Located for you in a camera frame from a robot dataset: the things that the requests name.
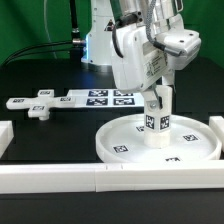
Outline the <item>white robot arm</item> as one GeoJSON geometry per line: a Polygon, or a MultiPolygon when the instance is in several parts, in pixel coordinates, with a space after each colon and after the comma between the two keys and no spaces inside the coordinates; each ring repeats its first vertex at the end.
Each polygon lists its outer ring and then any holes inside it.
{"type": "Polygon", "coordinates": [[[92,27],[85,37],[82,66],[111,72],[123,93],[156,90],[168,72],[167,58],[182,50],[158,38],[157,25],[182,10],[182,0],[90,0],[92,27]]]}

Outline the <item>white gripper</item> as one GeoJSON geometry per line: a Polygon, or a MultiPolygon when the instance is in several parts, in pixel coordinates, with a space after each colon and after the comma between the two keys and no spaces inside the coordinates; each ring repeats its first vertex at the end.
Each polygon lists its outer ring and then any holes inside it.
{"type": "MultiPolygon", "coordinates": [[[[136,23],[118,28],[111,40],[111,64],[116,88],[122,93],[143,92],[169,73],[166,54],[147,39],[146,28],[136,23]]],[[[163,108],[156,87],[145,92],[149,111],[163,108]]]]}

